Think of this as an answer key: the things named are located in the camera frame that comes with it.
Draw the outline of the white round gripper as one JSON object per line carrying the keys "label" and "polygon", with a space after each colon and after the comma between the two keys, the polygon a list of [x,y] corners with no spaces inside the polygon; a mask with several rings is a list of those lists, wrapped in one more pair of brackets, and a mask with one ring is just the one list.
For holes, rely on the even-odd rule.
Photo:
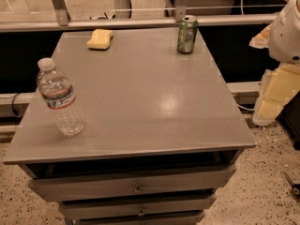
{"label": "white round gripper", "polygon": [[300,0],[290,0],[274,21],[251,39],[249,46],[269,47],[271,58],[282,62],[262,75],[252,121],[267,127],[300,91]]}

